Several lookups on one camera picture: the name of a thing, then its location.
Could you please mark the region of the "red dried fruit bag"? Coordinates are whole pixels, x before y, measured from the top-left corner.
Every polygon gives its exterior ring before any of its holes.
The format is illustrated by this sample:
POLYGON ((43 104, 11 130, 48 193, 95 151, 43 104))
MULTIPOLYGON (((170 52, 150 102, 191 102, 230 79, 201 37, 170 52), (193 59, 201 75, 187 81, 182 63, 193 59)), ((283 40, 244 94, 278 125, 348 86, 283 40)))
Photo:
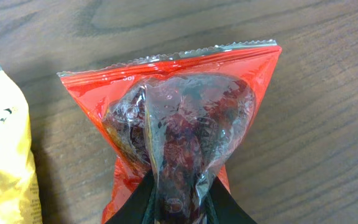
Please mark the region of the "red dried fruit bag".
POLYGON ((59 77, 117 154, 111 218, 152 171, 150 223, 207 223, 214 179, 250 129, 275 70, 274 40, 153 55, 59 77))

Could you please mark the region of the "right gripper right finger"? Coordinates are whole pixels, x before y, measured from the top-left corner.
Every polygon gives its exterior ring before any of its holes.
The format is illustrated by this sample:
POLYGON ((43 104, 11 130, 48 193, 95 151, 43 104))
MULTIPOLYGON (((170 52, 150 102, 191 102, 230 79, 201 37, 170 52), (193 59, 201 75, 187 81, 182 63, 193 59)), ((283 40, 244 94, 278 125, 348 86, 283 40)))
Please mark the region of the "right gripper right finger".
POLYGON ((215 178, 205 198, 207 224, 257 224, 215 178))

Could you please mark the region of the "yellow sunflower seed bag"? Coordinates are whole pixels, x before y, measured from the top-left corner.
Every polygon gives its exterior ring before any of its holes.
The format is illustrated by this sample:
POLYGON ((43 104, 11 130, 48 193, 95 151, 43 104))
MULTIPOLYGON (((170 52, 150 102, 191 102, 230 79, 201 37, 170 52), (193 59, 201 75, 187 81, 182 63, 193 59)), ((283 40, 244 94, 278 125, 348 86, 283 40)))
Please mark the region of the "yellow sunflower seed bag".
POLYGON ((0 223, 41 223, 29 107, 0 66, 0 223))

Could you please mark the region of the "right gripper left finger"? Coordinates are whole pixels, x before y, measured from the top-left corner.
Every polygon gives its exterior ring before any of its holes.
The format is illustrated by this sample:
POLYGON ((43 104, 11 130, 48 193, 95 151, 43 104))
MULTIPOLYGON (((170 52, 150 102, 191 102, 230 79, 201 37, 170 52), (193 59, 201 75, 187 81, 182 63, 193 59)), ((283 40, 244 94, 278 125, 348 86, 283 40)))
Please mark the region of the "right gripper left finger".
POLYGON ((105 224, 141 224, 150 223, 146 219, 146 210, 153 200, 154 178, 149 171, 125 204, 105 224))

